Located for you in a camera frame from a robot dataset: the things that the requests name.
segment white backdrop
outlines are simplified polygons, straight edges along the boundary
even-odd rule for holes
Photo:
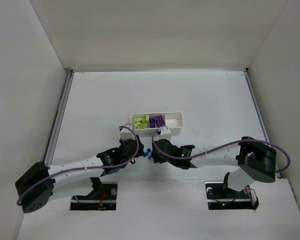
[[[248,68],[287,0],[31,0],[64,67]]]
[[[17,237],[16,180],[45,153],[64,68],[28,0],[0,0],[0,240]]]
[[[253,90],[272,141],[291,156],[283,176],[300,208],[300,0],[291,0],[249,68]],[[282,157],[279,165],[285,164]]]

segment green lego brick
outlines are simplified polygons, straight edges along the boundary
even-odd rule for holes
[[[137,121],[137,122],[134,124],[134,126],[138,129],[138,125],[140,125],[140,124],[141,124],[141,122]]]
[[[134,119],[134,123],[137,123],[137,122],[142,122],[142,117],[136,117]]]
[[[148,128],[148,124],[146,123],[138,124],[138,126],[136,127],[136,129],[147,129],[147,128]]]
[[[143,124],[148,124],[149,123],[149,115],[144,115],[142,117],[142,123]]]

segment white container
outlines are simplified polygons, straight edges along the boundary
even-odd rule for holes
[[[181,112],[133,113],[130,115],[130,123],[134,124],[135,118],[143,117],[144,115],[149,115],[149,117],[159,115],[163,116],[165,125],[171,130],[172,133],[178,133],[184,127],[184,120]],[[156,129],[157,127],[145,129],[134,128],[134,132],[136,134],[152,134]]]

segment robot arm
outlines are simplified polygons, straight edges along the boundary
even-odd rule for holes
[[[263,143],[246,141],[210,152],[209,149],[198,148],[194,145],[177,147],[171,144],[171,131],[167,126],[161,127],[157,133],[159,140],[152,142],[154,163],[168,162],[185,170],[220,165],[239,167],[233,172],[228,172],[223,182],[227,188],[237,192],[256,181],[273,183],[276,179],[277,152]],[[253,141],[251,137],[242,139]]]
[[[133,156],[143,154],[144,146],[131,125],[120,130],[119,142],[119,147],[81,161],[49,166],[44,162],[35,163],[15,183],[23,212],[34,212],[58,198],[98,194],[102,189],[99,177],[118,172]]]

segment purple lego brick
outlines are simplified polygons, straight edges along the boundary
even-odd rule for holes
[[[155,117],[155,122],[159,128],[166,125],[165,120],[161,115]]]
[[[151,129],[155,129],[156,128],[156,119],[154,117],[150,117],[149,118],[149,127]]]

